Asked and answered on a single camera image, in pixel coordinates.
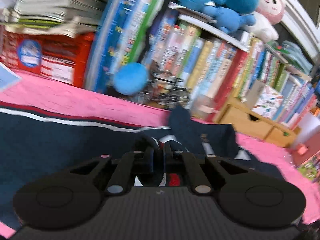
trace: blue sticker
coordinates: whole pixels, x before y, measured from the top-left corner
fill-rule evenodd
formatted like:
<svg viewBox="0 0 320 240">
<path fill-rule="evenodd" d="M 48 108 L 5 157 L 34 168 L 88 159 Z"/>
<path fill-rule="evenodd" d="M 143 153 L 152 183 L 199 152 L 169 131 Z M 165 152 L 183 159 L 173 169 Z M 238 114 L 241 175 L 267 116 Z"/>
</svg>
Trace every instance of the blue sticker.
<svg viewBox="0 0 320 240">
<path fill-rule="evenodd" d="M 24 40 L 18 47 L 18 57 L 26 67 L 39 66 L 41 60 L 40 43 L 33 40 Z"/>
</svg>

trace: textured black surface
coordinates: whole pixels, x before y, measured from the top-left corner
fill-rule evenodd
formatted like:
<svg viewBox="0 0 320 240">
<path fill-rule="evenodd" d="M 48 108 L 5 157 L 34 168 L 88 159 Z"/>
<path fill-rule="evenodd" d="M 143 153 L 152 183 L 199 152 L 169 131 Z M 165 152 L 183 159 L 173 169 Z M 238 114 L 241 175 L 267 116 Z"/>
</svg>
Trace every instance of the textured black surface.
<svg viewBox="0 0 320 240">
<path fill-rule="evenodd" d="M 23 227 L 11 240 L 292 240 L 298 233 L 295 227 L 260 231 L 235 224 L 211 197 L 195 196 L 186 187 L 133 187 L 109 198 L 79 227 L 51 232 Z"/>
</svg>

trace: white frame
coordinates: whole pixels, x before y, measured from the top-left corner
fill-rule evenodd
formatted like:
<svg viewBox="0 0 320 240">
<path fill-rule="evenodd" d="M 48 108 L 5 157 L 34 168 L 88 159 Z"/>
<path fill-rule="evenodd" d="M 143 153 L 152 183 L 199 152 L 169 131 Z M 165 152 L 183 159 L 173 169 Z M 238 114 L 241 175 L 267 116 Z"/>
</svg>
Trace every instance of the white frame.
<svg viewBox="0 0 320 240">
<path fill-rule="evenodd" d="M 312 59 L 320 65 L 320 30 L 298 0 L 283 0 L 286 3 L 281 23 L 293 35 Z"/>
</svg>

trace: blue paper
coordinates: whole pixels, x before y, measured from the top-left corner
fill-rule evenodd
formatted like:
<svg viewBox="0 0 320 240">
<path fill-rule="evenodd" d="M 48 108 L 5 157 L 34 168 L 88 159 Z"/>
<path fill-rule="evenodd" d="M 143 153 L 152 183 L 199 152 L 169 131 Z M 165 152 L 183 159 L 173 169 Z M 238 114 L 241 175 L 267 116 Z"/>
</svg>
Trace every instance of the blue paper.
<svg viewBox="0 0 320 240">
<path fill-rule="evenodd" d="M 0 91 L 17 83 L 21 78 L 0 62 Z"/>
</svg>

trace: pink bedspread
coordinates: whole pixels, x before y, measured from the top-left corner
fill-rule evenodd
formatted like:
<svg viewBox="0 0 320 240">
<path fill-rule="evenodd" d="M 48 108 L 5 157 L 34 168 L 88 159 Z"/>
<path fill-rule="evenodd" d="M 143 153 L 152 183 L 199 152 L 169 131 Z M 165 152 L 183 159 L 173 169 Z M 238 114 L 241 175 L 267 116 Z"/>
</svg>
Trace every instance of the pink bedspread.
<svg viewBox="0 0 320 240">
<path fill-rule="evenodd" d="M 167 125 L 168 111 L 108 97 L 21 71 L 17 71 L 17 74 L 22 77 L 21 82 L 0 93 L 0 101 L 36 106 L 73 116 L 94 116 L 143 126 Z M 237 140 L 239 145 L 261 161 L 276 165 L 288 182 L 303 191 L 307 199 L 303 215 L 305 223 L 320 219 L 320 193 L 317 184 L 311 184 L 291 166 L 289 154 L 284 149 L 243 134 L 238 134 Z M 0 235 L 10 237 L 13 233 L 14 230 L 0 223 Z"/>
</svg>

